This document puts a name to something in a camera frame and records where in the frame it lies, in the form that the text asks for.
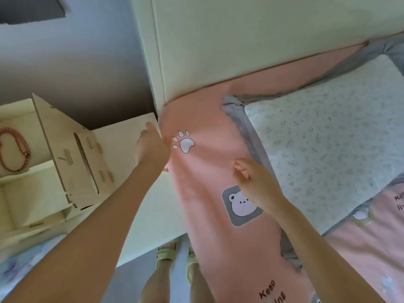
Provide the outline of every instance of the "gray floor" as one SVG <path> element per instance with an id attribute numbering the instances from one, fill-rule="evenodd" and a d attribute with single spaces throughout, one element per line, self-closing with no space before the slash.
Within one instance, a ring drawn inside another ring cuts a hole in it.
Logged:
<path id="1" fill-rule="evenodd" d="M 181 246 L 174 270 L 171 273 L 170 303 L 189 302 L 189 283 L 185 278 L 189 239 L 182 236 Z M 137 302 L 140 293 L 155 269 L 156 250 L 147 252 L 138 258 L 116 268 L 114 276 L 101 303 Z"/>

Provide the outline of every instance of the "sandal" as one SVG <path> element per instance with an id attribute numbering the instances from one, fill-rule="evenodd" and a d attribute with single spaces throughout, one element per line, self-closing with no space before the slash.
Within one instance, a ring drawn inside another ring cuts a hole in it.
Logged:
<path id="1" fill-rule="evenodd" d="M 191 283 L 191 279 L 189 278 L 189 273 L 188 273 L 188 268 L 190 265 L 192 264 L 199 264 L 198 259 L 195 256 L 195 252 L 192 248 L 192 246 L 190 245 L 188 248 L 188 258 L 187 258 L 187 267 L 186 267 L 186 275 L 187 275 L 187 280 L 189 283 Z"/>
<path id="2" fill-rule="evenodd" d="M 175 259 L 177 258 L 177 252 L 179 250 L 180 242 L 181 242 L 181 238 L 177 237 L 176 239 L 173 239 L 173 240 L 168 242 L 168 243 L 173 243 L 174 244 L 174 249 L 164 248 L 164 249 L 158 249 L 157 250 L 156 261 L 155 261 L 155 268 L 156 269 L 157 269 L 159 260 L 169 259 L 169 260 L 173 261 L 173 265 L 171 266 L 170 272 L 173 270 Z"/>

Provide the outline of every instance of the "forearm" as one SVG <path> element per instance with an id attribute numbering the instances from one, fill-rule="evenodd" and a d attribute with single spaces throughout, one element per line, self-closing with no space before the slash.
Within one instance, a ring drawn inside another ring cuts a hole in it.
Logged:
<path id="1" fill-rule="evenodd" d="M 100 301 L 139 206 L 158 176 L 159 170 L 154 170 L 152 164 L 138 165 L 108 199 L 28 273 L 4 302 Z"/>
<path id="2" fill-rule="evenodd" d="M 286 199 L 275 217 L 288 235 L 304 270 L 323 303 L 382 303 L 384 300 L 318 234 L 304 215 Z"/>

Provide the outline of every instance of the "bear ear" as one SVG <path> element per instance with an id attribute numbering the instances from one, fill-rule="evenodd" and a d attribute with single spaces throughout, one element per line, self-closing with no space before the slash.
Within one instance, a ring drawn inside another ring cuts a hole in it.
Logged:
<path id="1" fill-rule="evenodd" d="M 230 201 L 230 202 L 233 202 L 234 199 L 235 199 L 235 193 L 231 193 L 231 194 L 229 195 L 229 201 Z"/>

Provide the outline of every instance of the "gray square patch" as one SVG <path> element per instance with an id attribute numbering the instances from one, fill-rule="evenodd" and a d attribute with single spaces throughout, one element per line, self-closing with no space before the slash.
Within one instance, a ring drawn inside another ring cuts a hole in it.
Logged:
<path id="1" fill-rule="evenodd" d="M 226 188 L 222 193 L 222 199 L 230 221 L 235 227 L 246 224 L 263 213 L 262 209 L 247 199 L 238 185 Z"/>

